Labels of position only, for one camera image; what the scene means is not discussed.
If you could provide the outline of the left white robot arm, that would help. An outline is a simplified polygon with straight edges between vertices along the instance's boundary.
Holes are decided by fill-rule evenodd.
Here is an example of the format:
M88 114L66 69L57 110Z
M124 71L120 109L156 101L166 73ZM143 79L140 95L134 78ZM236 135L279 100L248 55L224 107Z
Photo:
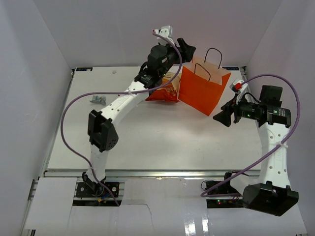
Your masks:
M162 83L164 75L170 68L181 62L190 62L196 48L188 45L182 38L177 40L178 46L170 44L155 45L139 70L134 81L120 95L100 111L92 110L88 119L88 136L91 144L90 162L92 168L83 173L83 182L93 196L104 192L105 165L109 151L118 143L116 128L120 121L140 102L147 99L153 88Z

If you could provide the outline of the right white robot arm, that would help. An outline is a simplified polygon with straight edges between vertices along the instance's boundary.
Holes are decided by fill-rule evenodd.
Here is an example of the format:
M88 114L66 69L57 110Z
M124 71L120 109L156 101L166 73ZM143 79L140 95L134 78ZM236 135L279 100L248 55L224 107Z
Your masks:
M238 123L241 118L255 120L261 141L260 174L257 181L244 174L228 173L222 184L223 192L234 196L242 195L243 207L274 216L282 216L299 200L299 194L293 191L287 174L287 145L284 138L290 132L291 112L282 107L282 88L277 86L262 87L260 97L254 102L246 99L246 85L236 84L233 99L222 106L222 111L214 120L225 126Z

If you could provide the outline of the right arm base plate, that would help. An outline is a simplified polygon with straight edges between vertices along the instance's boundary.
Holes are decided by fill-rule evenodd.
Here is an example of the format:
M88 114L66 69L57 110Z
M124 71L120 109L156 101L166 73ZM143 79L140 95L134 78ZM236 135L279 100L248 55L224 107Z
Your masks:
M235 170L230 170L224 174L223 179L225 180L236 173ZM200 185L201 190L208 190L219 182L218 180L204 180ZM207 200L208 208L243 208L241 194L230 185L230 181L213 189L207 195L214 195L214 199Z

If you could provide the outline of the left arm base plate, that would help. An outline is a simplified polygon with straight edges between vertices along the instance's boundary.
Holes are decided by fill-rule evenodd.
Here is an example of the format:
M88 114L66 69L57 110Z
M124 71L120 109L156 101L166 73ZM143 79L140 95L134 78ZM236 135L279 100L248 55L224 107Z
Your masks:
M98 187L96 191L93 191L84 182L77 184L73 205L85 207L118 207L111 194L104 187Z

